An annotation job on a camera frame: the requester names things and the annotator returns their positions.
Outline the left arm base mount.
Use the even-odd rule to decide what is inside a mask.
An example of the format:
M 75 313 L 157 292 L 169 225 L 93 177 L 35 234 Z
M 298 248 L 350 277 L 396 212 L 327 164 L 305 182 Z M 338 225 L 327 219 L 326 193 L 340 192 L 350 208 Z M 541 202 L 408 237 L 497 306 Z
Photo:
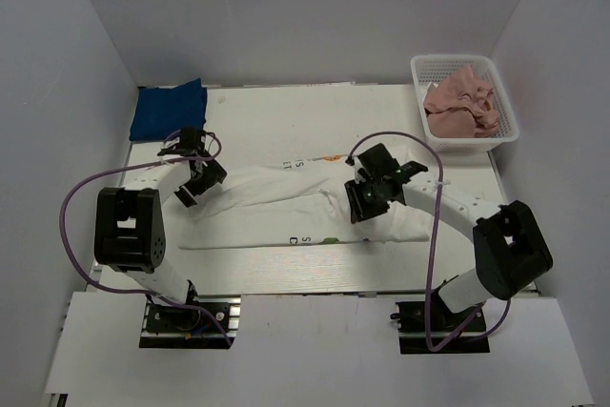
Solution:
M 199 306 L 208 310 L 227 334 L 230 343 L 205 314 L 148 302 L 139 347 L 143 349 L 228 350 L 240 319 L 240 297 L 200 297 Z

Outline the white printed t-shirt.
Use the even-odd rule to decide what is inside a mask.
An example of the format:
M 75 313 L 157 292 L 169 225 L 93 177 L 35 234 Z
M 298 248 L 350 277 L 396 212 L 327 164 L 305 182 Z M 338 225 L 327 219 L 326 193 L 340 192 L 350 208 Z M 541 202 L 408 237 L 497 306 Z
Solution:
M 428 214 L 399 204 L 352 223 L 342 155 L 285 160 L 229 172 L 181 216 L 183 250 L 426 241 Z

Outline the pink t-shirt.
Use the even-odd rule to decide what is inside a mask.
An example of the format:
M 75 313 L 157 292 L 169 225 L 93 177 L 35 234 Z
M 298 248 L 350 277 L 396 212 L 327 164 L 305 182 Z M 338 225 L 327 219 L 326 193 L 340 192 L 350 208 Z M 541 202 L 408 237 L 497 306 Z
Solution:
M 439 138 L 488 138 L 498 132 L 494 86 L 467 64 L 436 86 L 423 102 L 429 130 Z

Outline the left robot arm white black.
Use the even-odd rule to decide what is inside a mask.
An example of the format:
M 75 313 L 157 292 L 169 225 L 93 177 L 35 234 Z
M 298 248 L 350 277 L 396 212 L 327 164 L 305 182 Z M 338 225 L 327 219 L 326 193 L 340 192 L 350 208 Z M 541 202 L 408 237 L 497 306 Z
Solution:
M 227 177 L 206 141 L 218 144 L 212 132 L 184 128 L 163 143 L 158 160 L 141 169 L 119 188 L 97 196 L 94 256 L 138 283 L 150 298 L 170 305 L 169 319 L 182 330 L 195 327 L 201 306 L 194 286 L 165 258 L 168 248 L 162 207 L 171 197 L 187 209 Z

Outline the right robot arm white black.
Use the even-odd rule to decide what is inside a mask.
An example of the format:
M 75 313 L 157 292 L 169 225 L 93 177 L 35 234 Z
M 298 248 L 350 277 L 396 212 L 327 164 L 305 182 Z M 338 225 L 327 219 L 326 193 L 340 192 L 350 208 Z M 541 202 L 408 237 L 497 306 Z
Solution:
M 465 310 L 488 299 L 511 299 L 552 269 L 550 250 L 525 203 L 494 203 L 443 184 L 416 161 L 399 164 L 381 143 L 346 163 L 355 170 L 345 183 L 352 223 L 384 215 L 397 202 L 437 215 L 473 244 L 475 267 L 432 292 L 430 316 L 439 328 L 455 328 Z

